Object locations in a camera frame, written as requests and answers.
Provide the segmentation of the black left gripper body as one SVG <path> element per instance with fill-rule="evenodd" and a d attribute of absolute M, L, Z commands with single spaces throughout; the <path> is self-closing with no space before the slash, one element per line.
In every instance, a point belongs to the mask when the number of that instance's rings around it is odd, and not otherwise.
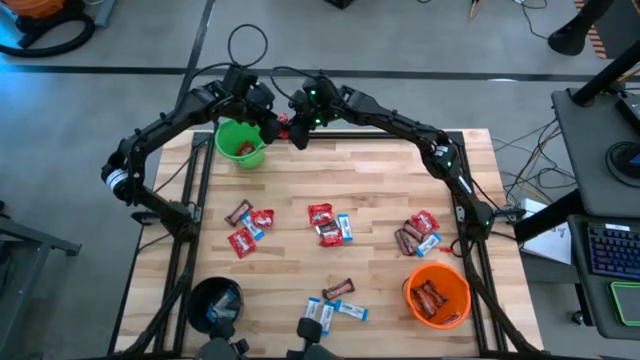
<path fill-rule="evenodd" d="M 273 112 L 275 95 L 264 83 L 249 85 L 234 93 L 236 101 L 234 119 L 250 125 L 267 125 L 277 122 Z"/>

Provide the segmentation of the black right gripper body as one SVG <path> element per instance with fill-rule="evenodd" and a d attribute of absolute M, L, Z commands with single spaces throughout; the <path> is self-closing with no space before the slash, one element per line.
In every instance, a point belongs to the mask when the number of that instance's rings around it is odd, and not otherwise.
<path fill-rule="evenodd" d="M 289 101 L 294 111 L 291 123 L 302 128 L 327 127 L 337 118 L 341 96 L 334 83 L 323 74 L 307 78 Z"/>

